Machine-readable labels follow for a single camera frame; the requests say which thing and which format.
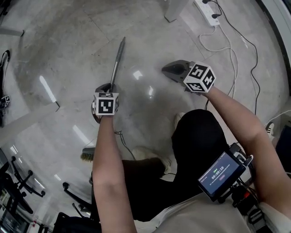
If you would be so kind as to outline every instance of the person's left arm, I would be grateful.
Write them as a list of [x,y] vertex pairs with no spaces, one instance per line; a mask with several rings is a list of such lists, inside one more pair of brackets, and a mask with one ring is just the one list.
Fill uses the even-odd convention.
[[103,233],[136,233],[113,129],[113,117],[100,122],[93,160],[93,188]]

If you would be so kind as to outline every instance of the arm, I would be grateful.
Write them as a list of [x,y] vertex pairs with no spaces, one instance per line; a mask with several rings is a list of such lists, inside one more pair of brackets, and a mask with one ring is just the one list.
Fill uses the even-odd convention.
[[291,219],[291,179],[260,120],[246,107],[215,87],[205,94],[247,155],[254,156],[259,200]]
[[102,232],[136,233],[112,116],[104,116],[100,123],[93,160],[93,188]]

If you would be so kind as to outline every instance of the person's right arm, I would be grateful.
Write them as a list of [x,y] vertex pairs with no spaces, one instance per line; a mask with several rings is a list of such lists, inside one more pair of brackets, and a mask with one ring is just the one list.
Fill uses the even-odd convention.
[[255,187],[260,201],[291,219],[291,179],[260,120],[246,107],[212,87],[205,96],[225,121],[247,155],[254,156]]

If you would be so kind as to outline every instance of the electrical outlet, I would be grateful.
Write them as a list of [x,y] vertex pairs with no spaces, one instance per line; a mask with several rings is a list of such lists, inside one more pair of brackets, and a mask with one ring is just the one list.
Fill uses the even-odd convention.
[[219,25],[218,19],[212,18],[212,15],[214,14],[214,12],[213,12],[212,8],[208,5],[208,3],[205,4],[202,2],[202,0],[194,0],[194,2],[210,26]]

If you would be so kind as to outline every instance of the brush bristles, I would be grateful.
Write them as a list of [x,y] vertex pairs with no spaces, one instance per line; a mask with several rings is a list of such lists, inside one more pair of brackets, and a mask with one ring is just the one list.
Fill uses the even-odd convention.
[[81,160],[85,162],[92,162],[94,159],[94,154],[82,153],[80,157],[81,157]]

